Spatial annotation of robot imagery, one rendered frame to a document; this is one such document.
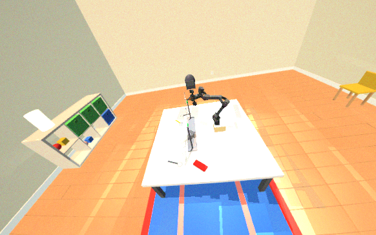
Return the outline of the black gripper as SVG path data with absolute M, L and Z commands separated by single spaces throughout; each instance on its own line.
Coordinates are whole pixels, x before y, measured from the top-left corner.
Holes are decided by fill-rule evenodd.
M 194 90 L 189 90 L 189 92 L 191 93 L 190 97 L 187 99 L 187 100 L 191 100 L 191 101 L 194 101 L 193 102 L 193 106 L 196 106 L 197 105 L 197 102 L 195 102 L 195 99 L 198 99 L 200 98 L 200 95 L 199 94 L 193 94 L 194 93 Z M 191 99 L 192 98 L 192 99 Z

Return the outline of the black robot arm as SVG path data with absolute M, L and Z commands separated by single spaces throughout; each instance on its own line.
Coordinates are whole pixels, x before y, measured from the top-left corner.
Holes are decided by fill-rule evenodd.
M 206 92 L 204 92 L 203 87 L 198 87 L 198 94 L 200 95 L 200 98 L 202 98 L 204 101 L 206 101 L 208 99 L 218 99 L 218 100 L 220 100 L 222 106 L 220 107 L 218 112 L 215 112 L 213 114 L 214 125 L 220 125 L 220 118 L 221 118 L 220 113 L 228 104 L 230 104 L 230 100 L 227 99 L 226 97 L 224 97 L 223 95 L 209 95 Z M 224 99 L 225 101 L 223 101 L 222 99 Z

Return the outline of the red rectangular block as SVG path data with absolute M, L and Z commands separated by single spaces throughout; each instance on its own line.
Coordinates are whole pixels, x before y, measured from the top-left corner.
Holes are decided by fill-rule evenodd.
M 196 159 L 196 161 L 193 163 L 193 165 L 194 165 L 195 167 L 198 167 L 199 169 L 203 170 L 204 172 L 205 172 L 206 169 L 208 168 L 207 165 L 204 165 L 203 163 L 201 163 L 201 162 L 198 161 L 197 159 Z

